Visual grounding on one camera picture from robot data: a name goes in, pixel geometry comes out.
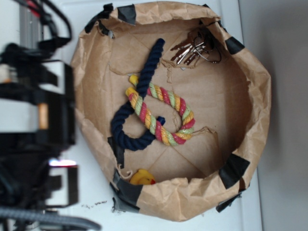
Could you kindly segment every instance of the gray cable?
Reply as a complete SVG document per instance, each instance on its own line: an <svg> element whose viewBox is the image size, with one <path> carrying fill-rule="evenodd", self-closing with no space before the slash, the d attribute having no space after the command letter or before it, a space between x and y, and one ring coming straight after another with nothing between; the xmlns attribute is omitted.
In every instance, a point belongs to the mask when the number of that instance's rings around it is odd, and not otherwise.
<svg viewBox="0 0 308 231"><path fill-rule="evenodd" d="M70 225L90 230L101 229L101 226L99 224L84 218L66 217L54 214L42 214L38 212L29 211L26 209L9 208L2 206L0 206L0 218L39 221L57 225Z"/></svg>

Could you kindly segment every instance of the rubber duck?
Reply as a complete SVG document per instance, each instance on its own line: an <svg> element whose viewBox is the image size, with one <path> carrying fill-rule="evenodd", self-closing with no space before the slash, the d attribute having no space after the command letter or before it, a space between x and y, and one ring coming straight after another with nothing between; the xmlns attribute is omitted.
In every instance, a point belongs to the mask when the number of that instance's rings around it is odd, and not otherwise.
<svg viewBox="0 0 308 231"><path fill-rule="evenodd" d="M154 176L149 173L145 169L139 169L130 179L129 181L131 184L139 185L139 184L155 184Z"/></svg>

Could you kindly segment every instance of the multicolored rope toy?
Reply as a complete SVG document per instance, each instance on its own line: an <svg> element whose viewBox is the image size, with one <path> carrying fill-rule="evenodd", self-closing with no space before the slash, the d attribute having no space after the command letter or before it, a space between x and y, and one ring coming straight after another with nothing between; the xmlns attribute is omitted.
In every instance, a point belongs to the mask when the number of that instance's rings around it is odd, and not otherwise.
<svg viewBox="0 0 308 231"><path fill-rule="evenodd" d="M129 81L137 85L138 77L132 75L129 78ZM146 128L156 136L156 138L163 142L166 145L178 145L184 144L186 140L191 138L193 133L193 126L195 124L195 119L193 118L193 112L190 107L186 104L185 100L180 96L174 94L171 91L167 91L162 87L154 85L153 83L149 84L148 95L153 96L156 99L159 99L162 102L171 105L182 118L182 126L176 133L171 133L167 131L163 125L156 120L152 115L150 109L147 108L146 104L143 102L143 98L130 87L126 90L125 94L128 96L132 108L134 108L135 113L139 116L140 120L145 124Z"/></svg>

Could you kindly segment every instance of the brown paper bag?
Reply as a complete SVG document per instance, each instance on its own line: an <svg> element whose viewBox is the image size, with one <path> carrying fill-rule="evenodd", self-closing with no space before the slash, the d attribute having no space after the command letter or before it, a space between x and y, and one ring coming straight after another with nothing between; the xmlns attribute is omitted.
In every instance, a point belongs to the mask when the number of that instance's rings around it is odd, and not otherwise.
<svg viewBox="0 0 308 231"><path fill-rule="evenodd" d="M217 206L247 189L264 149L270 119L270 76L262 64L220 25L208 7L178 2L110 5L79 36L72 60L76 115L80 129L106 178L118 208L183 221ZM219 64L199 59L174 65L170 51L194 28L206 26L219 42ZM166 43L152 82L171 90L190 105L195 132L184 145L155 140L144 150L122 152L119 166L110 122L128 99L128 74L142 70L158 38ZM166 119L171 132L181 125L174 110L147 96L155 116ZM145 132L135 114L124 124L131 137ZM149 170L154 185L131 185L139 168Z"/></svg>

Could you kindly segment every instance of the navy blue rope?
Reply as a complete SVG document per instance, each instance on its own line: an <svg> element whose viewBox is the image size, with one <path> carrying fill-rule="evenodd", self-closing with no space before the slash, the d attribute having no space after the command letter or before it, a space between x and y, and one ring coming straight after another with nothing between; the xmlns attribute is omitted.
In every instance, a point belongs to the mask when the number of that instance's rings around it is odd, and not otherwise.
<svg viewBox="0 0 308 231"><path fill-rule="evenodd" d="M142 98L144 98L147 94L149 84L155 73L157 64L159 63L159 60L162 56L164 43L165 41L162 38L157 40L156 44L151 49L148 60L146 61L143 70L140 73L140 78L136 86L136 91ZM114 136L115 142L121 148L130 149L133 151L143 150L148 145L150 145L153 140L155 140L155 135L151 134L149 130L147 130L141 137L136 139L126 135L123 131L123 124L125 123L125 119L127 119L133 113L134 109L131 107L130 102L127 101L115 113L115 116L111 121L111 132ZM165 123L165 119L163 117L159 116L157 120L162 125Z"/></svg>

